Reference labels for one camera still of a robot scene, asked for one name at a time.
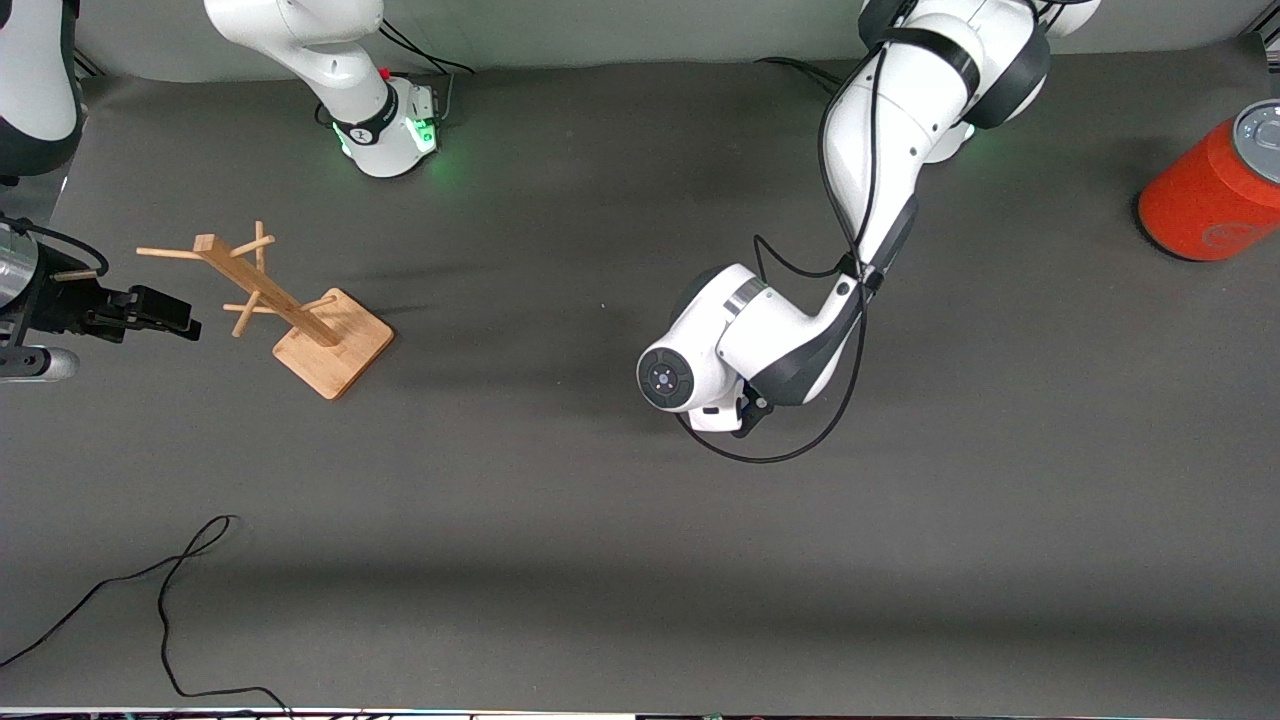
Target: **gray backdrop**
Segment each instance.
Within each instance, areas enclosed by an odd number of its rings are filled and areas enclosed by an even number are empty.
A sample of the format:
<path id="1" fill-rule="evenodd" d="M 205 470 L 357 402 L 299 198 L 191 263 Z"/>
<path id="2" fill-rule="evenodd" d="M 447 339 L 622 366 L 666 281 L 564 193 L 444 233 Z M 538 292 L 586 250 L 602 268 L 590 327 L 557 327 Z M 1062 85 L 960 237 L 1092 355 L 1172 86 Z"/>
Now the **gray backdrop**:
<path id="1" fill-rule="evenodd" d="M 1196 47 L 1235 37 L 1271 0 L 1106 0 L 1056 53 Z M 477 68 L 855 58 L 860 0 L 387 0 L 387 18 L 428 53 Z M 200 0 L 84 0 L 79 46 L 111 74 L 202 82 L 292 77 L 218 35 Z M 371 35 L 393 69 L 430 69 Z"/>
<path id="2" fill-rule="evenodd" d="M 348 164 L 302 83 L 113 81 L 54 224 L 106 250 L 116 286 L 195 302 L 206 336 L 54 338 L 82 373 L 0 393 L 0 641 L 230 511 L 243 524 L 174 588 L 195 689 L 1275 717 L 1280 245 L 1184 264 L 1129 215 L 1266 83 L 1256 40 L 1061 59 L 1025 118 L 922 179 L 844 425 L 745 468 L 649 409 L 632 368 L 751 233 L 803 265 L 840 252 L 804 77 L 463 77 L 442 152 L 394 181 Z M 340 286 L 399 332 L 337 404 L 270 356 L 279 320 L 229 337 L 229 282 L 132 255 L 244 241 L 256 218 L 280 283 Z M 773 277 L 809 309 L 827 291 Z M 842 386 L 735 447 L 804 442 Z M 182 703 L 156 584 L 0 671 L 0 703 Z"/>

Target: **wooden peg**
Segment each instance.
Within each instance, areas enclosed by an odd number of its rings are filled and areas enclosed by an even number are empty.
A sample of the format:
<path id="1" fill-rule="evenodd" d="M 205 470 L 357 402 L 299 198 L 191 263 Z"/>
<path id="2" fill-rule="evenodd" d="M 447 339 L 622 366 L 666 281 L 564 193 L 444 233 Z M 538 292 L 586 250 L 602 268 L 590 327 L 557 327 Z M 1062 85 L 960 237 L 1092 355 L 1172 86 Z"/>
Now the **wooden peg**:
<path id="1" fill-rule="evenodd" d="M 173 258 L 175 260 L 200 260 L 200 255 L 189 250 L 165 250 L 163 247 L 140 247 L 137 250 L 138 255 L 146 255 L 148 258 Z"/>
<path id="2" fill-rule="evenodd" d="M 236 327 L 232 328 L 232 337 L 241 337 L 244 334 L 244 328 L 248 327 L 248 320 L 253 316 L 253 307 L 257 305 L 259 300 L 262 300 L 262 293 L 260 291 L 255 290 L 250 293 L 248 301 L 244 302 L 244 309 L 241 310 L 239 319 L 236 320 Z"/>
<path id="3" fill-rule="evenodd" d="M 325 297 L 321 297 L 320 300 L 312 300 L 311 302 L 307 302 L 301 309 L 302 310 L 315 310 L 316 307 L 324 307 L 325 305 L 330 305 L 330 304 L 337 302 L 337 301 L 338 301 L 337 297 L 334 297 L 332 295 L 326 295 Z M 234 305 L 234 304 L 230 304 L 230 302 L 228 302 L 227 305 L 223 305 L 223 310 L 229 310 L 232 313 L 243 313 L 244 307 L 246 307 L 244 305 Z M 278 315 L 279 314 L 275 310 L 271 310 L 270 307 L 262 307 L 261 305 L 259 305 L 257 307 L 253 307 L 253 313 L 259 314 L 259 315 Z"/>
<path id="4" fill-rule="evenodd" d="M 239 258 L 241 255 L 247 255 L 250 252 L 262 250 L 264 247 L 271 245 L 273 242 L 275 242 L 275 236 L 270 234 L 266 237 L 260 237 L 253 242 L 246 242 L 244 245 L 237 247 L 236 250 L 232 250 L 232 258 Z"/>

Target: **orange cylinder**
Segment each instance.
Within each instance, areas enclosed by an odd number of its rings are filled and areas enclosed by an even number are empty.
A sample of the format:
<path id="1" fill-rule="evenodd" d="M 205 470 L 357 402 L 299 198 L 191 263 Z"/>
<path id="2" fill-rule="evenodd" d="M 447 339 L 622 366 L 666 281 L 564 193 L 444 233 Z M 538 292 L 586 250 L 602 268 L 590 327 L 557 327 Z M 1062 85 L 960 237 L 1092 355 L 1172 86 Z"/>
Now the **orange cylinder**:
<path id="1" fill-rule="evenodd" d="M 1138 219 L 1160 247 L 1201 261 L 1280 229 L 1280 100 L 1213 128 L 1147 186 Z"/>

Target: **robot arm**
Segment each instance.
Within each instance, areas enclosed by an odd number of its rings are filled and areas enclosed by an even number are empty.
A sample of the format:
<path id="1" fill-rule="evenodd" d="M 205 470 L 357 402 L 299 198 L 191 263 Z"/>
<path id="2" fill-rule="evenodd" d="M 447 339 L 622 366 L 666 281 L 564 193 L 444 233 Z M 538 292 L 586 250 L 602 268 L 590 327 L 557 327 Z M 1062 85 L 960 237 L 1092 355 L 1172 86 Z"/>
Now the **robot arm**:
<path id="1" fill-rule="evenodd" d="M 223 37 L 311 87 L 334 118 L 343 152 L 366 174 L 403 174 L 435 150 L 431 91 L 384 78 L 355 42 L 378 31 L 383 0 L 205 0 L 205 12 Z"/>
<path id="2" fill-rule="evenodd" d="M 1100 1 L 1079 8 L 1092 14 Z M 694 429 L 744 434 L 760 410 L 817 397 L 863 299 L 879 290 L 910 233 L 922 167 L 940 147 L 959 147 L 964 123 L 1002 124 L 1043 87 L 1039 13 L 1027 0 L 867 0 L 860 31 L 873 53 L 822 129 L 824 177 L 852 245 L 835 287 L 810 316 L 742 265 L 704 273 L 640 359 L 649 402 L 687 413 Z"/>
<path id="3" fill-rule="evenodd" d="M 44 174 L 76 152 L 78 15 L 79 0 L 0 0 L 0 176 Z"/>

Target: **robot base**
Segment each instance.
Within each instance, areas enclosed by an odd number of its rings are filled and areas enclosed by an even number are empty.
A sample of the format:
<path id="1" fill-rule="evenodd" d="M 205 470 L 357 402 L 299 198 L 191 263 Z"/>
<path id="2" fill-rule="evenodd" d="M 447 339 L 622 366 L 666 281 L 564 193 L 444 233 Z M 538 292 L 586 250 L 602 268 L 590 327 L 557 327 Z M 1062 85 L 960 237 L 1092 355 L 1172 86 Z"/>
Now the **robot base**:
<path id="1" fill-rule="evenodd" d="M 393 178 L 413 169 L 435 151 L 435 101 L 431 88 L 419 87 L 403 78 L 388 81 L 397 96 L 397 118 L 381 132 L 374 145 L 358 145 L 334 126 L 342 151 L 355 160 L 366 176 Z"/>

